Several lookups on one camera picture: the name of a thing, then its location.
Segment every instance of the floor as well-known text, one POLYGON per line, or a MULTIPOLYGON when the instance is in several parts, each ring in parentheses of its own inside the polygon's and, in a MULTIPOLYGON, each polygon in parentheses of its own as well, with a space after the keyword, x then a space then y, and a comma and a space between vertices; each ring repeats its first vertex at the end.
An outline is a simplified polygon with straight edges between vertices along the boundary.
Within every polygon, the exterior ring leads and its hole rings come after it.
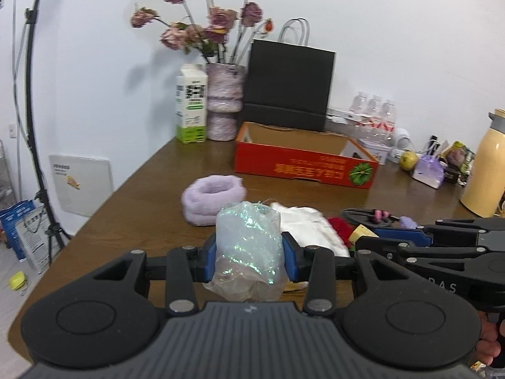
POLYGON ((41 275, 30 268, 27 262, 20 263, 12 249, 0 243, 0 377, 15 379, 30 367, 25 359, 19 356, 7 342, 7 334, 12 321, 32 291, 41 275), (28 286, 25 290, 12 291, 9 279, 16 272, 23 271, 27 276, 28 286))

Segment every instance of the yellow thermos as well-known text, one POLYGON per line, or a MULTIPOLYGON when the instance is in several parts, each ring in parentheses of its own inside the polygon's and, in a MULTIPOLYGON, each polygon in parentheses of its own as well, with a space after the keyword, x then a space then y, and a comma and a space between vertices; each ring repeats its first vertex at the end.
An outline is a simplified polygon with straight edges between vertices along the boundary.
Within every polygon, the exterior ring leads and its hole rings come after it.
POLYGON ((494 215, 505 191, 505 111, 490 112, 491 127, 480 142, 461 203, 476 215, 494 215))

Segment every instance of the green plant graphic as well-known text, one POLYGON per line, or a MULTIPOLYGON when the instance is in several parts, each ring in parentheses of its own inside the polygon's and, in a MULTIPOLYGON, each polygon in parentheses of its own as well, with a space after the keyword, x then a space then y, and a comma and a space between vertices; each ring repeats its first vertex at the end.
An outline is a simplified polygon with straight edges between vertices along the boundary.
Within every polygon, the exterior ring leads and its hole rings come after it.
POLYGON ((349 179, 356 186, 365 185, 372 178, 374 169, 368 163, 356 165, 349 172, 349 179))

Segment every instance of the green and white carton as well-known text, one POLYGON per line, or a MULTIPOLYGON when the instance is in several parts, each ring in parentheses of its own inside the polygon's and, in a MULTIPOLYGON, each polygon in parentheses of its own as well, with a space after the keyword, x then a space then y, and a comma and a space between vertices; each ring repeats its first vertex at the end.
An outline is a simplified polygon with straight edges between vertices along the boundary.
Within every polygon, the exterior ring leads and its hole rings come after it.
POLYGON ((183 144, 205 141, 207 74, 198 64, 184 64, 177 77, 177 139, 183 144))

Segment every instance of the wooden table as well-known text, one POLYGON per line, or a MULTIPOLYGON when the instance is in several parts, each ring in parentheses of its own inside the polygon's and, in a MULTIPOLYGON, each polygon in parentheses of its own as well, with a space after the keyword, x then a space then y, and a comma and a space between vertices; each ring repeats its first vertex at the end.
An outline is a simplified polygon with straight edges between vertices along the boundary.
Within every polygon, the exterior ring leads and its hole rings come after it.
MULTIPOLYGON (((162 256, 171 248, 200 246, 214 229, 186 223, 181 193, 197 178, 233 174, 234 147, 233 142, 181 144, 174 139, 160 149, 93 215, 42 277, 11 326, 12 347, 30 359, 20 333, 26 309, 122 253, 139 248, 150 256, 162 256)), ((389 162, 380 166, 370 190, 304 180, 241 177, 249 201, 273 198, 289 207, 314 207, 326 217, 338 216, 344 208, 380 208, 409 216, 420 224, 433 223, 438 218, 474 217, 459 203, 458 185, 443 184, 434 190, 412 180, 389 162)), ((201 284, 196 284, 196 292, 200 306, 205 300, 219 300, 201 284)), ((284 294, 282 300, 292 300, 300 306, 303 296, 303 292, 291 292, 284 294)), ((152 282, 150 301, 162 307, 164 298, 164 283, 152 282)), ((353 299, 349 282, 337 283, 337 298, 341 306, 353 299)))

